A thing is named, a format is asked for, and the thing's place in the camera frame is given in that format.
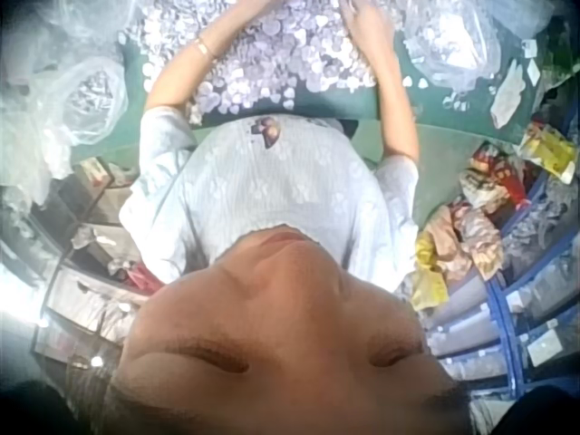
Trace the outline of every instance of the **green table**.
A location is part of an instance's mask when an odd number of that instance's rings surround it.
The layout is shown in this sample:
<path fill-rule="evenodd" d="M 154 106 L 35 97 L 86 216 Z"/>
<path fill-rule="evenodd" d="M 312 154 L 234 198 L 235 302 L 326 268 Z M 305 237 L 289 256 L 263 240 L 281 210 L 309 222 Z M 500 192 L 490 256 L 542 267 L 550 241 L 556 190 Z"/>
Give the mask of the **green table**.
<path fill-rule="evenodd" d="M 443 109 L 442 102 L 451 94 L 451 89 L 440 88 L 430 84 L 424 90 L 417 86 L 422 74 L 411 64 L 407 50 L 398 38 L 397 53 L 399 55 L 403 77 L 409 75 L 413 79 L 413 86 L 408 89 L 411 103 L 417 115 L 417 122 L 422 125 L 465 131 L 467 133 L 485 136 L 491 139 L 519 143 L 532 114 L 537 88 L 527 76 L 526 69 L 529 60 L 524 58 L 521 41 L 498 24 L 498 37 L 502 47 L 502 62 L 500 73 L 494 80 L 479 80 L 477 89 L 462 97 L 462 101 L 469 103 L 467 111 Z M 538 68 L 546 54 L 546 38 L 538 36 L 538 56 L 535 59 Z M 99 157 L 119 150 L 135 150 L 139 143 L 139 126 L 147 93 L 143 90 L 142 65 L 147 62 L 145 56 L 140 55 L 137 46 L 129 43 L 123 47 L 125 57 L 125 75 L 129 94 L 129 108 L 121 117 L 112 134 L 102 142 L 91 146 L 79 146 L 72 150 L 72 161 L 78 162 L 89 157 Z M 501 130 L 493 125 L 489 109 L 494 96 L 489 92 L 489 86 L 499 87 L 513 59 L 522 63 L 526 89 L 522 93 L 522 102 L 510 122 Z M 221 115 L 217 111 L 206 115 L 202 128 L 213 127 L 234 119 L 285 112 L 281 104 L 274 105 L 269 100 L 259 101 L 252 109 L 242 109 L 236 116 Z M 303 83 L 296 89 L 295 110 L 292 113 L 308 117 L 337 118 L 346 120 L 378 119 L 377 93 L 373 88 L 364 88 L 350 93 L 349 90 L 332 88 L 327 92 L 310 93 Z"/>

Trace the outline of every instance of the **floor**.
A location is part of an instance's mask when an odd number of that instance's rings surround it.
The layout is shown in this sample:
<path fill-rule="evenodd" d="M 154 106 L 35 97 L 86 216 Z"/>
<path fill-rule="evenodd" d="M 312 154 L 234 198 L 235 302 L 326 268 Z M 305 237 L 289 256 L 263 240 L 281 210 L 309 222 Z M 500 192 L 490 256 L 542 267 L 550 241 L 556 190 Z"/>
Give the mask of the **floor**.
<path fill-rule="evenodd" d="M 198 141 L 202 141 L 209 132 L 210 129 L 196 130 L 194 134 Z M 414 217 L 422 227 L 434 208 L 457 196 L 458 175 L 483 139 L 460 131 L 421 126 L 419 136 L 422 152 Z M 382 155 L 380 123 L 361 121 L 353 138 L 353 146 L 362 157 L 378 162 Z M 139 155 L 137 149 L 131 148 L 103 157 L 130 168 L 137 164 Z"/>

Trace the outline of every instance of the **hand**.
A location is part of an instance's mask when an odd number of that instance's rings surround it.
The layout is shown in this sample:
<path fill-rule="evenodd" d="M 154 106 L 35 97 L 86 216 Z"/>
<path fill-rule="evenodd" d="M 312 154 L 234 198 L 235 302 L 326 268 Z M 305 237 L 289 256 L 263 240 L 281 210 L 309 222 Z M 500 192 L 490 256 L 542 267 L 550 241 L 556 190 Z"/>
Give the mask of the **hand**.
<path fill-rule="evenodd" d="M 343 20 L 354 43 L 376 69 L 385 59 L 396 58 L 391 19 L 372 0 L 340 0 Z"/>
<path fill-rule="evenodd" d="M 258 18 L 267 14 L 275 7 L 282 4 L 284 0 L 237 0 L 236 7 L 247 15 L 248 20 Z"/>

